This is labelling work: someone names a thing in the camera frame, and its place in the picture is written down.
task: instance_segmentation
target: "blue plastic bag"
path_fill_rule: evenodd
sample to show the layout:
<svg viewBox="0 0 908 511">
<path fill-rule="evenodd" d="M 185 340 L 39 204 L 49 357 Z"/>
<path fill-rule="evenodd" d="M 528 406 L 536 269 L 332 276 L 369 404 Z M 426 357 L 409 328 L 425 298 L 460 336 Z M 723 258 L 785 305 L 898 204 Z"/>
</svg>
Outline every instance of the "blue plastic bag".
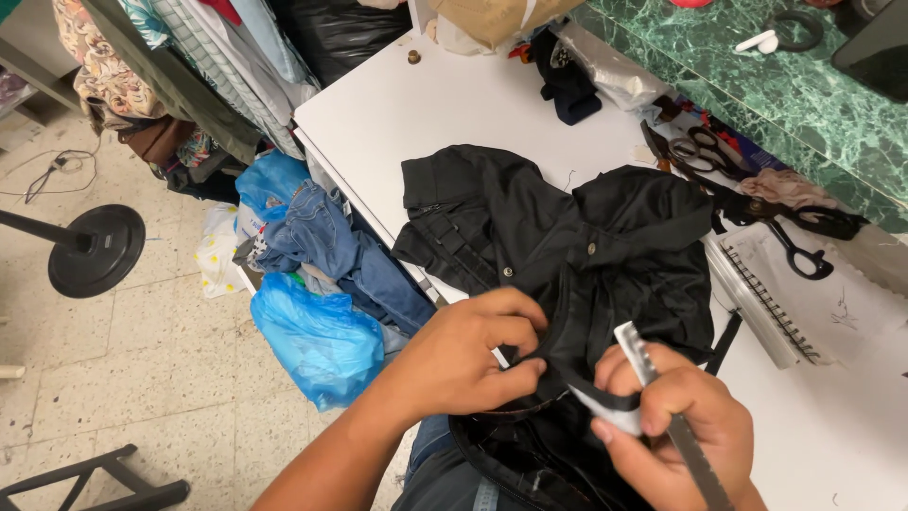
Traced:
<svg viewBox="0 0 908 511">
<path fill-rule="evenodd" d="M 269 273 L 250 310 L 274 355 L 320 412 L 349 406 L 381 370 L 379 322 L 354 311 L 350 295 L 317 296 L 288 274 Z"/>
<path fill-rule="evenodd" d="M 235 185 L 240 202 L 265 222 L 274 222 L 287 215 L 293 194 L 309 178 L 304 162 L 274 149 L 252 162 L 236 178 Z"/>
</svg>

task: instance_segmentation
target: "paper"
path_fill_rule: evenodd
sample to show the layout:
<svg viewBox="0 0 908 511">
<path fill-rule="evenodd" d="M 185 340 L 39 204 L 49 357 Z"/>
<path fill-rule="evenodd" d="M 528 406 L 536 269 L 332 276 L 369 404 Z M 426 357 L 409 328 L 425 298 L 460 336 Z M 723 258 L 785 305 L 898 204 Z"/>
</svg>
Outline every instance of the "paper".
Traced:
<svg viewBox="0 0 908 511">
<path fill-rule="evenodd" d="M 782 224 L 795 245 L 808 252 L 823 248 L 799 227 Z M 738 253 L 816 351 L 848 365 L 877 343 L 908 342 L 895 339 L 906 337 L 904 329 L 896 330 L 908 321 L 908 301 L 867 280 L 835 252 L 824 255 L 835 267 L 832 274 L 807 280 L 788 265 L 785 249 L 766 224 L 751 225 L 722 245 Z"/>
</svg>

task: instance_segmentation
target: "cable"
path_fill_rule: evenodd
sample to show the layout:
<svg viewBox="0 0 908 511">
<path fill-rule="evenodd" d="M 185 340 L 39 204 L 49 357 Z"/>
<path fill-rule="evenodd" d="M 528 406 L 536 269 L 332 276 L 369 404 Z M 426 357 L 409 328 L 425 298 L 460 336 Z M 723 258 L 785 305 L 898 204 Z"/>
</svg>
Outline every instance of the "cable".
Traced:
<svg viewBox="0 0 908 511">
<path fill-rule="evenodd" d="M 23 196 L 23 197 L 25 197 L 25 203 L 30 204 L 33 200 L 35 200 L 35 197 L 38 195 L 68 194 L 70 192 L 81 192 L 82 190 L 85 190 L 86 188 L 88 188 L 89 186 L 92 185 L 92 183 L 94 182 L 94 179 L 98 176 L 98 159 L 97 159 L 96 155 L 98 154 L 98 151 L 101 149 L 101 141 L 102 141 L 102 138 L 99 136 L 98 145 L 96 145 L 94 147 L 94 151 L 92 151 L 92 152 L 82 151 L 79 149 L 66 149 L 65 151 L 61 151 L 61 152 L 57 153 L 57 156 L 54 157 L 54 160 L 51 162 L 50 166 L 47 167 L 47 171 L 44 172 L 43 174 L 41 174 L 40 176 L 38 176 L 38 178 L 35 179 L 31 185 L 28 186 L 28 189 L 25 190 L 24 193 L 16 194 L 16 193 L 12 193 L 12 192 L 0 191 L 0 194 Z M 52 149 L 50 151 L 44 151 L 43 153 L 39 153 L 37 155 L 32 156 L 31 158 L 28 158 L 21 164 L 13 167 L 13 169 L 10 170 L 9 172 L 7 172 L 4 177 L 11 175 L 13 172 L 18 170 L 20 167 L 22 167 L 28 163 L 31 163 L 39 156 L 48 155 L 50 153 L 53 153 L 54 151 L 55 151 L 55 149 Z M 51 190 L 51 191 L 45 192 L 44 186 L 47 185 L 47 181 L 50 179 L 51 174 L 53 174 L 55 171 L 60 171 L 60 172 L 63 172 L 64 174 L 74 174 L 76 172 L 79 172 L 80 170 L 82 170 L 82 160 L 87 160 L 89 158 L 92 159 L 92 178 L 88 180 L 88 183 L 86 183 L 85 186 L 83 186 L 81 188 L 73 188 L 72 190 Z M 73 160 L 75 160 L 78 163 L 78 165 L 72 169 L 65 169 L 66 164 Z"/>
</svg>

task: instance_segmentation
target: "tiled floor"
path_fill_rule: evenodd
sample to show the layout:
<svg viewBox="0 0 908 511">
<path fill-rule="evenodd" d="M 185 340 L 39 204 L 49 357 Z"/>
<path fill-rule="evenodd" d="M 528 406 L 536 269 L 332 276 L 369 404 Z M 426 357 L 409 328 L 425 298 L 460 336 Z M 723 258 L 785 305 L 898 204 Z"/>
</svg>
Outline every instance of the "tiled floor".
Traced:
<svg viewBox="0 0 908 511">
<path fill-rule="evenodd" d="M 54 154 L 9 173 L 47 150 L 91 150 L 88 124 L 67 114 L 33 142 L 0 156 L 0 191 L 25 190 Z M 104 132 L 97 177 L 82 192 L 41 195 L 30 205 L 0 195 L 0 209 L 66 225 L 91 207 L 119 203 L 144 218 L 141 260 L 113 291 L 73 300 L 47 279 L 51 245 L 0 226 L 0 365 L 27 366 L 0 380 L 0 487 L 113 450 L 139 451 L 126 464 L 153 484 L 184 478 L 182 510 L 244 511 L 338 411 L 317 413 L 271 354 L 249 314 L 246 292 L 212 300 L 192 253 L 205 208 L 166 191 L 112 132 Z M 56 173 L 47 190 L 83 186 L 91 176 Z M 385 475 L 374 509 L 400 494 L 410 431 Z M 56 509 L 72 482 L 15 501 L 23 510 Z M 81 508 L 119 496 L 95 475 Z"/>
</svg>

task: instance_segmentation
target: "black chair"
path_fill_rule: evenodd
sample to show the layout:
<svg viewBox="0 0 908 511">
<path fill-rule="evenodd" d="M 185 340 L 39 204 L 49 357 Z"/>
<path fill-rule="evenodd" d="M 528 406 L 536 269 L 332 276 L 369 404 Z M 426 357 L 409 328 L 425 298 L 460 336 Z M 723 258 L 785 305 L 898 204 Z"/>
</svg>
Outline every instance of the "black chair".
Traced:
<svg viewBox="0 0 908 511">
<path fill-rule="evenodd" d="M 167 506 L 180 504 L 186 500 L 189 495 L 189 483 L 185 480 L 181 479 L 164 486 L 151 486 L 117 459 L 129 456 L 137 449 L 133 444 L 127 444 L 105 455 L 93 457 L 75 465 L 57 468 L 40 476 L 29 477 L 24 481 L 19 481 L 0 489 L 0 511 L 21 511 L 9 499 L 10 495 L 78 477 L 73 489 L 69 491 L 69 495 L 66 496 L 63 504 L 60 505 L 59 511 L 69 511 L 69 508 L 73 506 L 75 499 L 82 493 L 85 483 L 88 482 L 88 478 L 92 476 L 96 468 L 106 470 L 114 479 L 135 493 L 98 506 L 89 507 L 84 511 L 157 511 Z"/>
</svg>

